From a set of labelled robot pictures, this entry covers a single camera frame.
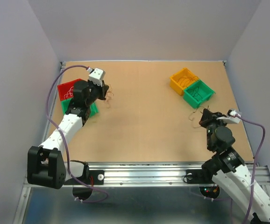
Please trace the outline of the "green plastic bin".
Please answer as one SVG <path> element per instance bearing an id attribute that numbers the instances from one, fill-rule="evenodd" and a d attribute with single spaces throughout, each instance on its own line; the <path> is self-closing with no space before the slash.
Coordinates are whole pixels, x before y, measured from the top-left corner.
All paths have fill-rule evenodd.
<path id="1" fill-rule="evenodd" d="M 70 101 L 71 101 L 71 98 L 61 101 L 61 107 L 62 107 L 63 114 L 65 114 L 65 112 L 67 111 Z M 99 110 L 98 110 L 95 103 L 93 103 L 90 106 L 90 109 L 91 109 L 91 113 L 90 113 L 89 117 L 92 117 L 95 114 L 99 113 Z"/>
<path id="2" fill-rule="evenodd" d="M 198 80 L 184 90 L 183 99 L 193 109 L 199 108 L 204 102 L 208 101 L 215 91 L 203 81 Z"/>

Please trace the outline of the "red plastic bin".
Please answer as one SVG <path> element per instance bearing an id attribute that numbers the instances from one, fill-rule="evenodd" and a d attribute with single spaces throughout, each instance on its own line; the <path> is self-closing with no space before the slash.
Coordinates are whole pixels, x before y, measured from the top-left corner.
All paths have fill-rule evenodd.
<path id="1" fill-rule="evenodd" d="M 78 79 L 75 79 L 66 83 L 59 84 L 57 86 L 60 101 L 73 97 L 73 86 L 77 81 L 80 81 L 80 80 L 81 79 L 78 78 Z"/>

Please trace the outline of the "yellow plastic bin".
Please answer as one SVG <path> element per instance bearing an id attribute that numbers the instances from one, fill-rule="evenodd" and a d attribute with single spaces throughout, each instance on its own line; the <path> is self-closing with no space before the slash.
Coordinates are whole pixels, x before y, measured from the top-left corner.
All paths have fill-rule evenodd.
<path id="1" fill-rule="evenodd" d="M 184 90 L 198 80 L 198 76 L 194 75 L 188 68 L 183 68 L 170 77 L 170 87 L 178 95 L 183 96 Z"/>

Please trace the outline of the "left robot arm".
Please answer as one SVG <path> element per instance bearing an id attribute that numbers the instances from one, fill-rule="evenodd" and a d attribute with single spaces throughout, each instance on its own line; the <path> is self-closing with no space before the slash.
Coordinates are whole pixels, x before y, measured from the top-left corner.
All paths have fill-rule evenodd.
<path id="1" fill-rule="evenodd" d="M 66 181 L 74 178 L 84 184 L 89 180 L 86 162 L 63 160 L 68 153 L 68 144 L 85 125 L 91 114 L 91 105 L 105 100 L 109 86 L 100 81 L 78 80 L 73 86 L 73 97 L 62 121 L 55 131 L 40 146 L 28 151 L 27 181 L 29 184 L 60 189 Z"/>

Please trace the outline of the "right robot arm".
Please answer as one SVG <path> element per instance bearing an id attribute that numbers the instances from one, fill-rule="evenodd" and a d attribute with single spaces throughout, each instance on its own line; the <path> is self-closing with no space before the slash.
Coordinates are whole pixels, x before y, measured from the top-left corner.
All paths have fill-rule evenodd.
<path id="1" fill-rule="evenodd" d="M 227 124 L 238 124 L 242 116 L 236 110 L 226 115 L 203 110 L 199 125 L 206 129 L 206 147 L 214 156 L 202 165 L 203 181 L 221 187 L 245 213 L 243 223 L 270 224 L 270 197 L 255 180 L 243 158 L 235 151 L 235 138 Z"/>

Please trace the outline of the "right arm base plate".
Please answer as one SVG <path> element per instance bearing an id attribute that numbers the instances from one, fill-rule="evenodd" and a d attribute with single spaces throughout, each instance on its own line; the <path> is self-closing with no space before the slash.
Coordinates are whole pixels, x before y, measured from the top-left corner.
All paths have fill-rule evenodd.
<path id="1" fill-rule="evenodd" d="M 183 182 L 187 184 L 213 184 L 212 175 L 204 169 L 187 169 Z"/>

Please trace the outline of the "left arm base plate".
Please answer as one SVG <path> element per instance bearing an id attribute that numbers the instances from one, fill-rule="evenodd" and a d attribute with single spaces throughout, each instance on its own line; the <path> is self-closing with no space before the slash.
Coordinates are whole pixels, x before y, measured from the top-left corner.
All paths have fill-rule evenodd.
<path id="1" fill-rule="evenodd" d="M 77 179 L 86 183 L 87 185 L 92 184 L 95 185 L 103 185 L 105 178 L 105 171 L 104 170 L 89 170 L 89 176 L 86 177 L 78 177 Z"/>

